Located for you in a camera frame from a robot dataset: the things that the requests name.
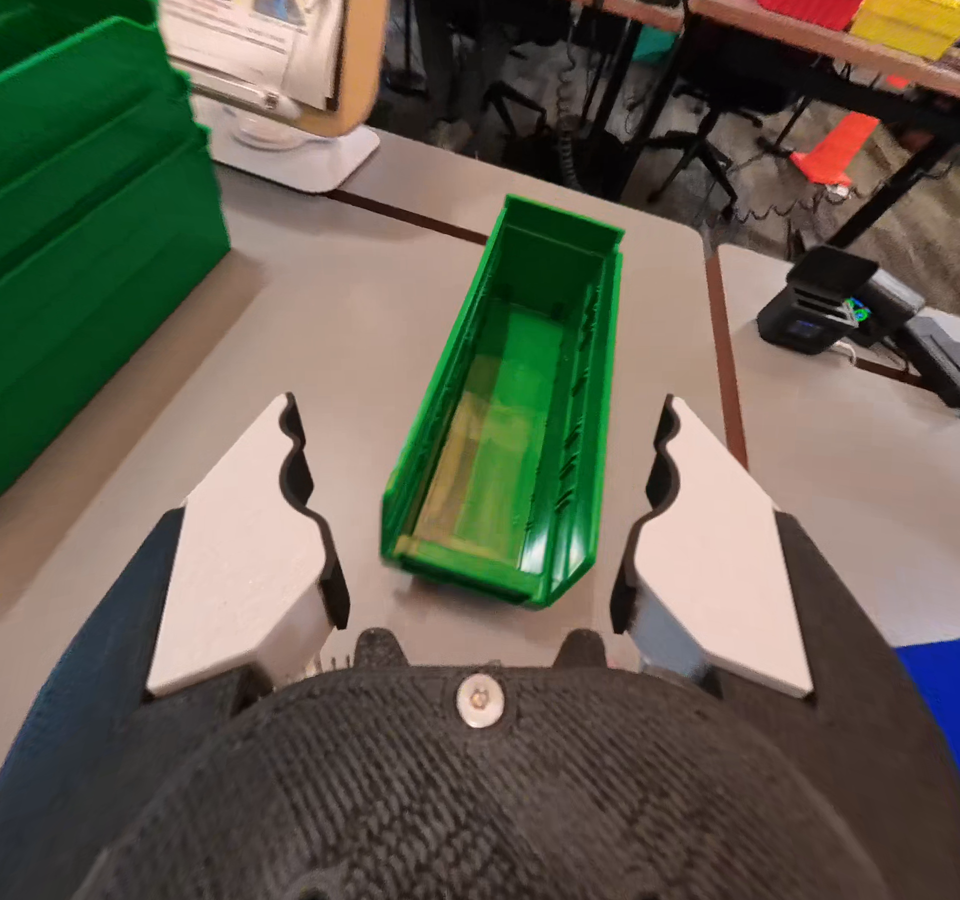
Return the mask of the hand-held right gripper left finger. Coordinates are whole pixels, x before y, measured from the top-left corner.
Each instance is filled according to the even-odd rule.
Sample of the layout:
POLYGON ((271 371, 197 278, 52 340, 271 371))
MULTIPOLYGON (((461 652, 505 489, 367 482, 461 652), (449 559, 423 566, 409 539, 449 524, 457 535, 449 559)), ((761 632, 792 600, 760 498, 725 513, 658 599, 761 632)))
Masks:
POLYGON ((293 394, 275 397, 186 496, 146 688, 161 697, 249 666, 305 678, 351 597, 293 394))

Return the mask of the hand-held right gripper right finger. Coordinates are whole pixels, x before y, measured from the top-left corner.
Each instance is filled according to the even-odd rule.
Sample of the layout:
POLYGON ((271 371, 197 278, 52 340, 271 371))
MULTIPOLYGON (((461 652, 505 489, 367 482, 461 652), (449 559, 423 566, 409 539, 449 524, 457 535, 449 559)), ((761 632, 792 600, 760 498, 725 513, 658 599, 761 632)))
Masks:
POLYGON ((772 498, 682 398, 667 397, 610 623, 649 666, 721 669, 794 699, 813 679, 772 498))

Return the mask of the blue plastic bin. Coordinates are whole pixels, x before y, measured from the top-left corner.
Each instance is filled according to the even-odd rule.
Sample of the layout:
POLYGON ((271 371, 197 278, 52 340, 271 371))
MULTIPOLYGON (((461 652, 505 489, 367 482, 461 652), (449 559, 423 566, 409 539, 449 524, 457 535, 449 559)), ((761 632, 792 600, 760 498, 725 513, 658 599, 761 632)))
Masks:
POLYGON ((959 639, 897 647, 895 653, 959 763, 959 639))

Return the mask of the black charger box with display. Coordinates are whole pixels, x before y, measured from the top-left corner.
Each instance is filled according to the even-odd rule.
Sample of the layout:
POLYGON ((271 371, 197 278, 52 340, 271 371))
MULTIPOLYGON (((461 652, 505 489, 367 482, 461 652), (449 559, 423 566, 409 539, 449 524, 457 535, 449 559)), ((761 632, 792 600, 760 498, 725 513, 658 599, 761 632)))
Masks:
POLYGON ((755 323, 774 346, 821 354, 855 333, 863 316, 858 293, 880 265, 830 245, 813 247, 792 265, 779 293, 762 307, 755 323))

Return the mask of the black flat device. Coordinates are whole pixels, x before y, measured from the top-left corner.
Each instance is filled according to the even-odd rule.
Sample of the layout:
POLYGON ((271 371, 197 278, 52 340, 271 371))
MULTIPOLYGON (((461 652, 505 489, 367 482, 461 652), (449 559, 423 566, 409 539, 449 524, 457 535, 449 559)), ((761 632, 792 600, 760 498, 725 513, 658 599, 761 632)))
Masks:
POLYGON ((959 342, 927 316, 915 316, 896 333, 905 358, 939 399, 959 411, 959 342))

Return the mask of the black device with green light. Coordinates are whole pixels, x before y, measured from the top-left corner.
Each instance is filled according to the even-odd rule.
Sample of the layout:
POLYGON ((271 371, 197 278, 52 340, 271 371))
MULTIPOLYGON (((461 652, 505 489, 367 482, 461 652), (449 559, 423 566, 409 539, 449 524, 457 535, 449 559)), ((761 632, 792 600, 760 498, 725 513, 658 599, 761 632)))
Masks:
POLYGON ((912 287, 880 268, 846 301, 856 320, 849 339, 870 347, 892 337, 927 305, 912 287))

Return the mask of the orange traffic cone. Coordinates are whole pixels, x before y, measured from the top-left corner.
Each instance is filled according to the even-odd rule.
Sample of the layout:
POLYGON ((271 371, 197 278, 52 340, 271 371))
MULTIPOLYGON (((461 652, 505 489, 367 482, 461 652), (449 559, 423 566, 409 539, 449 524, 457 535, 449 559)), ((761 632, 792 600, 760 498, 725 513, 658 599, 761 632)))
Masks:
POLYGON ((795 151, 789 162, 812 184, 850 186, 846 171, 881 121, 850 112, 809 152, 795 151))

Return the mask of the black office chair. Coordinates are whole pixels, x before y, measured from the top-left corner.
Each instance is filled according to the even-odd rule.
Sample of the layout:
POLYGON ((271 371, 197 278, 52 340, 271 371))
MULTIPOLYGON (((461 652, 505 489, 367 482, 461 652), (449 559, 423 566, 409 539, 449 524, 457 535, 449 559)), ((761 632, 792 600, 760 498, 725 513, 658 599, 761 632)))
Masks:
POLYGON ((722 64, 718 50, 714 50, 708 51, 704 59, 690 67, 681 85, 674 90, 674 96, 689 96, 701 101, 704 113, 695 132, 669 130, 646 144, 648 150, 676 151, 680 154, 667 177, 649 194, 648 202, 658 201, 680 173, 686 171, 691 163, 700 162, 726 193, 727 204, 721 215, 731 219, 738 202, 738 194, 729 179, 732 160, 714 146, 711 135, 725 115, 735 115, 755 127, 761 127, 763 117, 778 111, 778 93, 770 84, 736 73, 722 64))

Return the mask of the teal bag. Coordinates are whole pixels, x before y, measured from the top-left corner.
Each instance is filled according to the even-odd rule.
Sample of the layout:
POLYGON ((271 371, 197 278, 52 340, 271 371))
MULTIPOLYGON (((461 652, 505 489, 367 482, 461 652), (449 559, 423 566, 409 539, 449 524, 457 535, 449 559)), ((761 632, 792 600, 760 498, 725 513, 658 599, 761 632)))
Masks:
POLYGON ((631 61, 642 66, 660 66, 673 50, 679 35, 644 25, 633 49, 631 61))

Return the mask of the yellow plastic bin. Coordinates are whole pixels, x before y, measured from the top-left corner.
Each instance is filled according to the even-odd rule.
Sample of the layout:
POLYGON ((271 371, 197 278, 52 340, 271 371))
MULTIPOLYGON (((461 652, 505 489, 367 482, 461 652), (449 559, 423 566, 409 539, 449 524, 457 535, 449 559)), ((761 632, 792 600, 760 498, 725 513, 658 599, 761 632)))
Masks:
POLYGON ((938 62, 959 41, 959 0, 864 0, 849 33, 938 62))

